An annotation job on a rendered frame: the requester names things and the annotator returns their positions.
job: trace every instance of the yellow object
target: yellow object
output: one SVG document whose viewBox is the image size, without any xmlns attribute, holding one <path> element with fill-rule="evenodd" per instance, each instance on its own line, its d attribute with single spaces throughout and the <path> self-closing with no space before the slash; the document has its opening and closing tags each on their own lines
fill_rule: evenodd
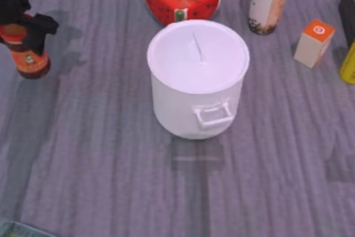
<svg viewBox="0 0 355 237">
<path fill-rule="evenodd" d="M 350 47 L 339 75 L 344 82 L 355 84 L 355 42 Z"/>
</svg>

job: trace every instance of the gray wooden surface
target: gray wooden surface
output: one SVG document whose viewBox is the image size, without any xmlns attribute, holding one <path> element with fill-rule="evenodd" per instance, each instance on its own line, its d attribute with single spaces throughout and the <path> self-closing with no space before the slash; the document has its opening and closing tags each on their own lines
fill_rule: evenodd
<svg viewBox="0 0 355 237">
<path fill-rule="evenodd" d="M 0 216 L 63 237 L 354 237 L 338 1 L 288 0 L 260 37 L 248 0 L 224 0 L 214 20 L 245 39 L 250 69 L 232 127 L 190 142 L 153 115 L 145 52 L 161 27 L 142 0 L 34 0 L 61 27 L 41 80 L 19 77 L 0 47 Z M 337 31 L 308 69 L 292 53 L 314 18 Z"/>
</svg>

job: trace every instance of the white pot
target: white pot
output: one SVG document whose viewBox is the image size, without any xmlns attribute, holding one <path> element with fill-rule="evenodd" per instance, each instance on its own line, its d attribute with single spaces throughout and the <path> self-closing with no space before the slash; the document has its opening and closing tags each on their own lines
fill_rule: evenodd
<svg viewBox="0 0 355 237">
<path fill-rule="evenodd" d="M 153 105 L 160 124 L 186 139 L 206 139 L 233 122 L 249 50 L 232 29 L 190 20 L 161 30 L 148 48 Z"/>
</svg>

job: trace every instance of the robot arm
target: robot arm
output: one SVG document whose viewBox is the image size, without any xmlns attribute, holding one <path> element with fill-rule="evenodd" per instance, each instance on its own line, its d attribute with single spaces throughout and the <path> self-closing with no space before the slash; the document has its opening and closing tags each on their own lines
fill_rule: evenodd
<svg viewBox="0 0 355 237">
<path fill-rule="evenodd" d="M 0 25 L 15 23 L 25 26 L 27 36 L 23 43 L 36 54 L 42 54 L 45 36 L 56 34 L 59 24 L 52 17 L 42 14 L 34 17 L 25 15 L 30 8 L 29 0 L 0 0 Z"/>
</svg>

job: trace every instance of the red bottle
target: red bottle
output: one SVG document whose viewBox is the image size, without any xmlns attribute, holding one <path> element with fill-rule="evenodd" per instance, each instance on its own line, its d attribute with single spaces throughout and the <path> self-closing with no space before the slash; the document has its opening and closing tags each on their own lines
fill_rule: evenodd
<svg viewBox="0 0 355 237">
<path fill-rule="evenodd" d="M 11 55 L 21 76 L 27 79 L 38 79 L 50 70 L 50 59 L 46 52 L 37 55 L 23 44 L 27 29 L 18 24 L 0 26 L 0 37 L 10 49 Z"/>
</svg>

